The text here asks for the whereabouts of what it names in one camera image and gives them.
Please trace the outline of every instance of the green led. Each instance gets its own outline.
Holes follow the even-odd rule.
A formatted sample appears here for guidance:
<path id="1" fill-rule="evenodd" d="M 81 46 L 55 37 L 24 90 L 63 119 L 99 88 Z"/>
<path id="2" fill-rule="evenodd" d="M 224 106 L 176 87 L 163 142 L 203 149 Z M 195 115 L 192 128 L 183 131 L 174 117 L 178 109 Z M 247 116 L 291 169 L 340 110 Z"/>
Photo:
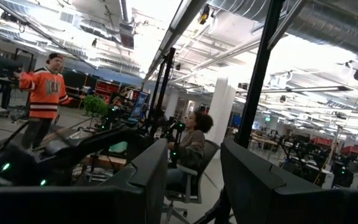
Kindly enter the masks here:
<path id="1" fill-rule="evenodd" d="M 40 186 L 44 186 L 47 183 L 47 180 L 42 180 Z"/>
<path id="2" fill-rule="evenodd" d="M 11 166 L 10 163 L 5 164 L 5 165 L 2 167 L 2 171 L 7 170 L 10 166 Z"/>

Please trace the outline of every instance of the hand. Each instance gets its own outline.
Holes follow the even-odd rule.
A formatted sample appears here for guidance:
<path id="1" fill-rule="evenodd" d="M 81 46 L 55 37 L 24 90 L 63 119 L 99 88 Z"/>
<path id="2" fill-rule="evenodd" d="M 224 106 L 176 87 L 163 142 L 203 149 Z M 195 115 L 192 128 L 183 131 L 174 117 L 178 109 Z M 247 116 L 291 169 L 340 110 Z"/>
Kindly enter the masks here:
<path id="1" fill-rule="evenodd" d="M 13 75 L 15 75 L 17 78 L 22 78 L 23 72 L 13 72 Z"/>
<path id="2" fill-rule="evenodd" d="M 174 146 L 175 146 L 175 143 L 174 143 L 174 142 L 168 143 L 168 149 L 169 149 L 169 150 L 172 150 Z"/>

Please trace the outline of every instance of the cap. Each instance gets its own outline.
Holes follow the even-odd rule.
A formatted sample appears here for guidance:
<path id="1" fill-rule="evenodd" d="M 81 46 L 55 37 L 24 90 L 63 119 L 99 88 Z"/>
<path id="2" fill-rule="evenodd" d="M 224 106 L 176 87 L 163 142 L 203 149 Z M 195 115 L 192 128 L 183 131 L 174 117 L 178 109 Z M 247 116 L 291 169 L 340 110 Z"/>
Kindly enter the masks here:
<path id="1" fill-rule="evenodd" d="M 63 55 L 61 54 L 58 54 L 58 53 L 52 53 L 48 56 L 48 60 L 47 60 L 47 63 L 49 63 L 49 60 L 52 60 L 54 58 L 60 58 L 60 59 L 63 59 Z"/>

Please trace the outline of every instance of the curly hair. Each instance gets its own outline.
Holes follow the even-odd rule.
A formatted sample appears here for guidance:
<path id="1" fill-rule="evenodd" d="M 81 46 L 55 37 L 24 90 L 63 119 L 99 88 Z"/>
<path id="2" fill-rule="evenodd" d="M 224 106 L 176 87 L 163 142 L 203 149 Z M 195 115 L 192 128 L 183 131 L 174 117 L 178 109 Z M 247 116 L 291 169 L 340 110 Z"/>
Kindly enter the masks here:
<path id="1" fill-rule="evenodd" d="M 201 112 L 194 112 L 194 115 L 196 117 L 196 126 L 195 130 L 200 130 L 203 133 L 207 133 L 212 126 L 214 126 L 214 121 L 212 117 L 208 114 L 203 114 Z"/>

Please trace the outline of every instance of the hockey jersey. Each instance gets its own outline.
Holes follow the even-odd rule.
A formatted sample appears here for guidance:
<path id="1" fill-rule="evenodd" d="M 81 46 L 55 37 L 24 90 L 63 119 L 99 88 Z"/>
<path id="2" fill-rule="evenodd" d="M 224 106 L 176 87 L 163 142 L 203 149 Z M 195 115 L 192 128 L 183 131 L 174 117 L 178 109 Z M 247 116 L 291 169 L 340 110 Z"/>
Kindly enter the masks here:
<path id="1" fill-rule="evenodd" d="M 30 90 L 30 117 L 56 118 L 60 104 L 70 102 L 66 94 L 63 76 L 53 74 L 47 67 L 34 72 L 23 73 L 20 79 L 20 88 Z"/>

